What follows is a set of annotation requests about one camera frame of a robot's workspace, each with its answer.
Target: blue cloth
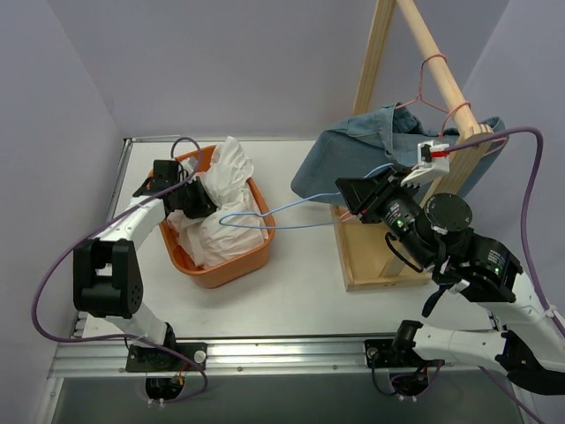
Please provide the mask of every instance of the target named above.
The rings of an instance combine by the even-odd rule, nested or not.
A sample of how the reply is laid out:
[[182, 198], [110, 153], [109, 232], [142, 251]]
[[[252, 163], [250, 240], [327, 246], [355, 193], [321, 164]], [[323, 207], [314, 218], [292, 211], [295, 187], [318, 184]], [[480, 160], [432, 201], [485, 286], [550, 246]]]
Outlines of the blue cloth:
[[[439, 134], [425, 130], [408, 109], [395, 110], [396, 105], [350, 117], [324, 131], [292, 179], [292, 191], [302, 198], [317, 193], [332, 193], [337, 191], [335, 181], [338, 178], [362, 178], [383, 163], [413, 166], [418, 161], [417, 144], [437, 138]], [[499, 117], [491, 117], [481, 124], [489, 125], [495, 133], [505, 129]], [[448, 128], [441, 141], [453, 145], [458, 136], [456, 128]], [[465, 196], [477, 184], [499, 153], [479, 161], [459, 195]], [[418, 201], [423, 198], [428, 186], [420, 188], [415, 196]], [[315, 201], [345, 206], [341, 196], [322, 196]]]

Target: white connector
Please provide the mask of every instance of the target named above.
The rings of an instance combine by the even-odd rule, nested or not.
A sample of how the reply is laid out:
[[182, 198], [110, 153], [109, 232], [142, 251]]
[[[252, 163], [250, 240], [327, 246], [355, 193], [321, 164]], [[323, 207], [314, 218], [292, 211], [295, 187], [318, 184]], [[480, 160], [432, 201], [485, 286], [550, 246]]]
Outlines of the white connector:
[[449, 173], [449, 158], [447, 155], [438, 155], [449, 144], [439, 143], [437, 140], [424, 141], [418, 144], [418, 163], [416, 168], [403, 179], [402, 186], [408, 184], [422, 185], [434, 181]]

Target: white wall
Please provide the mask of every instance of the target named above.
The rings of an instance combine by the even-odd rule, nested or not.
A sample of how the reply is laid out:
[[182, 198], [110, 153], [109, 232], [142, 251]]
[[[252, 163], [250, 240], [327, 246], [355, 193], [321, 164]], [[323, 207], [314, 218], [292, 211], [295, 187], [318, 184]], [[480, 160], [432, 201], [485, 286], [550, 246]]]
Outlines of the white wall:
[[[508, 126], [537, 126], [546, 139], [531, 198], [533, 258], [550, 303], [565, 311], [565, 190], [562, 186], [565, 3], [512, 0], [465, 88], [478, 117], [500, 114]], [[534, 140], [513, 136], [468, 201], [478, 232], [502, 240], [521, 259], [519, 216]], [[562, 422], [563, 397], [537, 397], [547, 422]]]
[[[317, 135], [349, 116], [375, 0], [49, 0], [127, 135]], [[508, 0], [419, 1], [463, 84]], [[399, 11], [375, 106], [416, 94]], [[426, 92], [439, 101], [428, 76]], [[421, 111], [429, 125], [442, 116]]]
[[[30, 422], [55, 344], [30, 305], [58, 253], [103, 218], [122, 143], [102, 98], [45, 0], [0, 7], [0, 422]], [[41, 318], [68, 335], [67, 262]]]

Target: screw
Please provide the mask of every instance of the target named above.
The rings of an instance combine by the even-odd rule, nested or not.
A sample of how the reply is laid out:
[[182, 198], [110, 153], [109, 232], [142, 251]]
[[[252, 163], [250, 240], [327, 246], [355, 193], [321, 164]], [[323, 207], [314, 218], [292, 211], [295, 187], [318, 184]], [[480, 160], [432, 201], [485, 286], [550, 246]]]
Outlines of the screw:
[[194, 353], [194, 362], [197, 364], [203, 364], [206, 360], [206, 353], [204, 351], [196, 351]]
[[376, 347], [370, 347], [369, 349], [367, 349], [367, 358], [370, 359], [378, 353], [379, 353], [379, 349], [377, 349]]

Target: wooden rod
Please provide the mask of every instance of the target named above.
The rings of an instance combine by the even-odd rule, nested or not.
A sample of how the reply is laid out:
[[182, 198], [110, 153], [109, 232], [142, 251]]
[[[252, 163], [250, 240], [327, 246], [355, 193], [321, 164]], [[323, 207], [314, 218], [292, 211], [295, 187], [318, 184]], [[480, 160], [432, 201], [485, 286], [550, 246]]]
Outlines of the wooden rod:
[[[418, 8], [414, 4], [414, 1], [396, 0], [396, 2], [404, 15], [414, 39], [416, 40], [416, 44], [422, 53], [422, 57], [427, 59], [430, 56], [440, 53], [440, 50], [433, 40], [430, 30], [427, 28], [422, 15], [420, 15]], [[440, 90], [443, 100], [448, 105], [449, 110], [452, 110], [455, 106], [459, 106], [461, 103], [465, 102], [463, 93], [461, 93], [459, 86], [448, 68], [448, 64], [442, 57], [434, 57], [430, 59], [427, 65], [433, 79], [435, 80], [435, 84]], [[478, 127], [477, 120], [471, 113], [469, 106], [464, 106], [458, 110], [454, 114], [453, 120], [455, 121], [460, 133], [468, 131], [470, 128]]]
[[387, 44], [388, 29], [395, 14], [396, 0], [377, 0], [374, 10], [371, 32], [367, 40], [365, 60], [361, 70], [361, 78], [355, 96], [353, 115], [366, 113], [371, 106], [374, 81], [379, 71], [380, 60]]

